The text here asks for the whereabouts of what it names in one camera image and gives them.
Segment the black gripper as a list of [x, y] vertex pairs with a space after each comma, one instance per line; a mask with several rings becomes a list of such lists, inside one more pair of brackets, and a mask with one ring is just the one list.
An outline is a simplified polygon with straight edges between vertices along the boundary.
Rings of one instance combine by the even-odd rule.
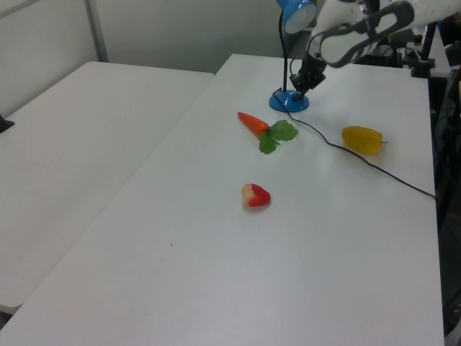
[[326, 78], [323, 73], [326, 69], [326, 63], [306, 53], [302, 58], [299, 71], [294, 73], [292, 71], [293, 61], [294, 59], [290, 61], [290, 81], [297, 91], [295, 99], [301, 100], [301, 92], [303, 92], [303, 97], [306, 97], [309, 90], [315, 89]]

